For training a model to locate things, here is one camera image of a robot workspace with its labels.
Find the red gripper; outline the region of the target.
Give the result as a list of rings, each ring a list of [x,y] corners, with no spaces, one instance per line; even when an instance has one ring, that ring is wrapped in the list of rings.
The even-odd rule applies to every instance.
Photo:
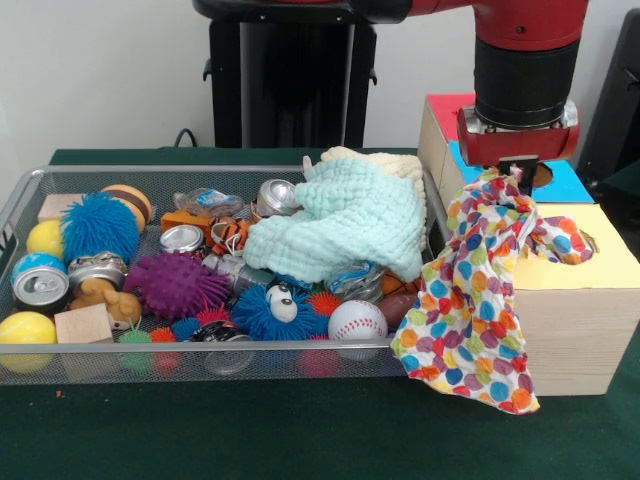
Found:
[[[502,161],[519,161],[519,191],[530,196],[535,178],[535,161],[570,158],[578,144],[579,111],[572,100],[565,103],[562,115],[550,126],[508,130],[483,122],[473,106],[456,113],[459,149],[465,163],[474,167],[498,166]]]

